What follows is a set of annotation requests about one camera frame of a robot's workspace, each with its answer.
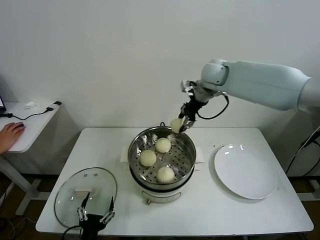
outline robotic arm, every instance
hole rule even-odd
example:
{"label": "robotic arm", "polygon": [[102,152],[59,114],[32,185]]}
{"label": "robotic arm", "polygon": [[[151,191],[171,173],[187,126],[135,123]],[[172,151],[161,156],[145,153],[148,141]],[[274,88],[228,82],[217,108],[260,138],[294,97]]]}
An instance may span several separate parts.
{"label": "robotic arm", "polygon": [[283,65],[212,60],[204,66],[200,80],[182,81],[181,88],[190,101],[178,116],[184,119],[180,132],[193,126],[199,109],[213,97],[224,95],[229,104],[226,93],[283,111],[315,112],[320,107],[320,81]]}

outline glass lid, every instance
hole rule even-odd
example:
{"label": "glass lid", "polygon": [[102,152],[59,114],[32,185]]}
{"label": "glass lid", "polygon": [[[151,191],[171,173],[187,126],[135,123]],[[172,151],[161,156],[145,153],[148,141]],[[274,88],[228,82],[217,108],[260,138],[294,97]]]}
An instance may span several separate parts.
{"label": "glass lid", "polygon": [[70,228],[79,224],[77,208],[89,194],[85,206],[87,214],[105,215],[111,199],[116,201],[117,181],[114,175],[100,167],[78,171],[58,191],[54,201],[54,213],[58,221]]}

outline white table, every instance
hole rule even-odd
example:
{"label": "white table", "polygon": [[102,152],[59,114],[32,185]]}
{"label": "white table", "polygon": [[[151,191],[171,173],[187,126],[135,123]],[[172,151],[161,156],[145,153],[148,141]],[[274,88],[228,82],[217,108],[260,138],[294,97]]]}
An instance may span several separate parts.
{"label": "white table", "polygon": [[[147,205],[139,195],[122,149],[142,128],[87,128],[77,140],[36,223],[44,233],[63,233],[54,213],[55,196],[74,173],[91,167],[110,170],[118,182],[115,217],[99,235],[226,236],[306,232],[314,228],[306,210],[257,128],[192,128],[187,131],[202,149],[204,163],[194,172],[182,196],[171,203]],[[226,189],[211,171],[214,151],[227,144],[252,145],[269,155],[278,186],[263,200],[244,199]]]}
{"label": "white table", "polygon": [[[39,107],[33,109],[25,109],[26,102],[5,102],[7,113],[13,113],[13,115],[23,119],[31,114],[42,113],[49,107],[53,102],[40,103]],[[8,123],[18,123],[23,122],[25,125],[24,133],[17,140],[17,142],[9,149],[9,153],[24,153],[27,151],[31,145],[34,143],[36,138],[39,136],[41,131],[45,128],[50,119],[57,112],[58,107],[53,110],[46,112],[42,115],[36,115],[28,118],[27,120],[19,120],[15,117],[0,117],[0,130]],[[6,197],[14,187],[14,184],[19,186],[23,191],[25,191],[25,196],[16,210],[16,215],[23,215],[26,208],[31,200],[47,200],[50,193],[49,192],[39,192],[37,187],[40,184],[40,180],[36,179],[30,184],[21,174],[5,159],[4,156],[0,156],[0,172],[3,172],[8,178],[12,180],[12,183],[6,189]],[[0,203],[4,200],[3,195],[0,198]]]}

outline perforated steamer tray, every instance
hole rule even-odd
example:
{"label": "perforated steamer tray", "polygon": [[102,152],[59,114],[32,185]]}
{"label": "perforated steamer tray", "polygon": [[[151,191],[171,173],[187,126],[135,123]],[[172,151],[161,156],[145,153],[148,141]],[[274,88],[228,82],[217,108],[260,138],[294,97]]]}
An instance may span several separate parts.
{"label": "perforated steamer tray", "polygon": [[[156,150],[156,141],[168,138],[171,142],[169,152],[161,153]],[[140,164],[140,154],[144,150],[152,150],[156,155],[153,166],[145,167]],[[192,171],[196,161],[196,148],[185,133],[173,133],[169,127],[157,126],[141,132],[131,143],[128,150],[128,161],[132,172],[148,185],[172,185],[184,179]],[[157,171],[162,167],[170,167],[175,180],[169,184],[159,184],[156,180]]]}

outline steamed bun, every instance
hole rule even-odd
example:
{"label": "steamed bun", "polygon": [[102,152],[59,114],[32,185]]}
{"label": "steamed bun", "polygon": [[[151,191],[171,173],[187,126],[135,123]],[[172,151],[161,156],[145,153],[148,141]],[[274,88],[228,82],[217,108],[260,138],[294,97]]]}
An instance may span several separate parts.
{"label": "steamed bun", "polygon": [[175,180],[175,173],[170,167],[163,166],[156,172],[156,180],[160,184],[171,183]]}
{"label": "steamed bun", "polygon": [[181,126],[184,124],[184,121],[182,118],[175,118],[170,122],[170,127],[172,132],[178,134]]}
{"label": "steamed bun", "polygon": [[171,142],[169,141],[168,138],[162,137],[155,142],[155,149],[159,153],[163,153],[163,154],[167,153],[169,152],[170,148],[171,148]]}
{"label": "steamed bun", "polygon": [[153,164],[155,164],[156,160],[157,160],[157,156],[154,153],[154,151],[144,150],[140,154],[140,163],[145,167],[152,166]]}

